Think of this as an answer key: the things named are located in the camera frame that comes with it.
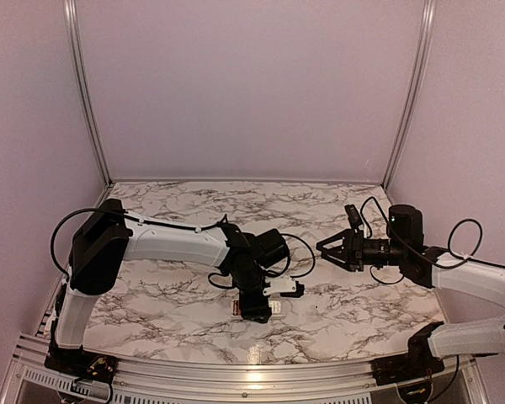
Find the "aluminium corner post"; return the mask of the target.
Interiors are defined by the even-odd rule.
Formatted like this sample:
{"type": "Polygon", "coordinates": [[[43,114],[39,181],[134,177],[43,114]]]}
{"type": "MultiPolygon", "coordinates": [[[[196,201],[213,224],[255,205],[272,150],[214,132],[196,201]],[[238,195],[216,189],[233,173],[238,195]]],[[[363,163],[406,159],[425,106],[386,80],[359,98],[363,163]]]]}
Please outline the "aluminium corner post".
{"type": "Polygon", "coordinates": [[[96,115],[91,99],[88,75],[82,53],[82,40],[80,26],[77,15],[77,2],[65,0],[64,14],[66,19],[66,30],[71,47],[73,70],[76,77],[77,88],[80,97],[81,109],[88,129],[88,137],[93,148],[93,154],[98,167],[99,176],[105,188],[112,185],[109,166],[104,155],[103,143],[99,134],[96,115]]]}
{"type": "Polygon", "coordinates": [[[389,191],[394,182],[396,170],[400,164],[403,149],[409,136],[413,114],[423,85],[433,38],[436,7],[437,2],[434,0],[426,0],[423,2],[423,12],[417,37],[417,48],[412,65],[406,100],[403,105],[395,140],[381,183],[382,188],[386,192],[389,191]]]}

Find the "white remote control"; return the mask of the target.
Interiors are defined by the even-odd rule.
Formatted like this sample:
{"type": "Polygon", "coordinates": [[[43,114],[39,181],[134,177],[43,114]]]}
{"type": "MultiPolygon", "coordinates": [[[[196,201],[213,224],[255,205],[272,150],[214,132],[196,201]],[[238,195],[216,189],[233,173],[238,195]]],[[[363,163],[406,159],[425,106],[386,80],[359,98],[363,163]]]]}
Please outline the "white remote control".
{"type": "Polygon", "coordinates": [[[280,319],[286,316],[286,310],[279,300],[269,300],[268,304],[272,311],[272,318],[280,319]]]}

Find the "left aluminium corner post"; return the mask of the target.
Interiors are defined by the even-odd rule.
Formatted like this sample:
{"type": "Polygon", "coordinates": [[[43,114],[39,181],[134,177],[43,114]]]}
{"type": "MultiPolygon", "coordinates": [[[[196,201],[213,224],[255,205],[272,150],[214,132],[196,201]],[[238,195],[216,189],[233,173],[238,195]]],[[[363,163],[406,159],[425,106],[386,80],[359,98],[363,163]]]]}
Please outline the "left aluminium corner post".
{"type": "Polygon", "coordinates": [[[93,154],[98,167],[99,176],[105,188],[112,185],[109,166],[104,155],[103,143],[99,134],[96,115],[91,99],[88,75],[82,53],[82,40],[80,26],[77,15],[77,2],[65,0],[64,14],[66,19],[66,30],[71,47],[73,70],[76,77],[77,88],[80,97],[81,109],[88,129],[88,137],[93,148],[93,154]]]}

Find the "right aluminium corner post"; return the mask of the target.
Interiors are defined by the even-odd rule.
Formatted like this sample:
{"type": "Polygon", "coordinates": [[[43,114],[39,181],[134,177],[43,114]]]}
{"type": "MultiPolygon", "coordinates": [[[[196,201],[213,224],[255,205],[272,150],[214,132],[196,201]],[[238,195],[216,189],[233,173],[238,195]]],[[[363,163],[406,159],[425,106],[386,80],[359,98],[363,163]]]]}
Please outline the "right aluminium corner post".
{"type": "Polygon", "coordinates": [[[433,38],[436,7],[437,2],[434,0],[426,0],[423,2],[423,12],[417,37],[417,48],[412,65],[406,100],[403,105],[395,140],[381,183],[382,188],[386,192],[389,191],[394,182],[396,170],[400,164],[403,149],[409,136],[413,114],[423,85],[433,38]]]}

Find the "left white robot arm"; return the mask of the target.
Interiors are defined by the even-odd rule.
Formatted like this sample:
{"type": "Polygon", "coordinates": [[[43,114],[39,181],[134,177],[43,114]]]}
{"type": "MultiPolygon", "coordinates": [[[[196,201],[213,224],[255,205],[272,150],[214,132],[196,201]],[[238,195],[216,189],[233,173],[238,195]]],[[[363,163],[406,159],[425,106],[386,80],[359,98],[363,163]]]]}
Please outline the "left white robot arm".
{"type": "Polygon", "coordinates": [[[89,367],[81,350],[98,298],[110,291],[124,261],[162,260],[199,263],[231,278],[239,292],[242,319],[265,323],[272,315],[266,288],[268,269],[290,258],[281,233],[260,235],[242,231],[225,219],[194,226],[130,213],[118,199],[107,199],[86,210],[89,217],[72,237],[65,295],[56,309],[52,336],[56,359],[73,375],[89,367]]]}

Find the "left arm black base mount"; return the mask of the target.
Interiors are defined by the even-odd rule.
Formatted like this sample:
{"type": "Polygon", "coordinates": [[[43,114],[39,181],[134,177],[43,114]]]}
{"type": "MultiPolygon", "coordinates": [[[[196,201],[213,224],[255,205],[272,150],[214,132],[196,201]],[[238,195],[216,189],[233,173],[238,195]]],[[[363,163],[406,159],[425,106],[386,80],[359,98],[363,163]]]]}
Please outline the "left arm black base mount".
{"type": "Polygon", "coordinates": [[[110,383],[114,379],[117,358],[83,349],[57,349],[45,357],[45,367],[79,380],[110,383]]]}

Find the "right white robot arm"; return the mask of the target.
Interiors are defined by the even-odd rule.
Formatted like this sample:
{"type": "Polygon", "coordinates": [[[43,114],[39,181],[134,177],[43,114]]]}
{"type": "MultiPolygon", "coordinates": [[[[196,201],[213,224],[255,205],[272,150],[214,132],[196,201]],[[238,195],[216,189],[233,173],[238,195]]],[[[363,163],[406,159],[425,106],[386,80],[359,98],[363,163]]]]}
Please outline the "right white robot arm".
{"type": "MultiPolygon", "coordinates": [[[[425,246],[420,210],[411,205],[391,206],[384,216],[386,238],[374,239],[356,207],[345,205],[344,209],[349,227],[316,245],[323,259],[349,272],[361,272],[366,266],[396,267],[404,279],[419,286],[472,295],[505,309],[505,265],[425,246]]],[[[409,338],[400,369],[417,377],[433,360],[460,354],[505,354],[505,315],[427,325],[409,338]]]]}

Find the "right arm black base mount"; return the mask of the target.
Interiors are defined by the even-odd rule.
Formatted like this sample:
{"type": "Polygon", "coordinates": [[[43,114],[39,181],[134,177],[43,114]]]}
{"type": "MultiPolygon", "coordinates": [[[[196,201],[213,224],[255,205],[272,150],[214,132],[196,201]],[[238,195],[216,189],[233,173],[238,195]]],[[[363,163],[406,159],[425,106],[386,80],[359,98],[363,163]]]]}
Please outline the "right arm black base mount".
{"type": "Polygon", "coordinates": [[[374,359],[372,374],[377,385],[389,385],[418,378],[427,378],[444,371],[444,362],[432,357],[413,362],[407,353],[374,359]]]}

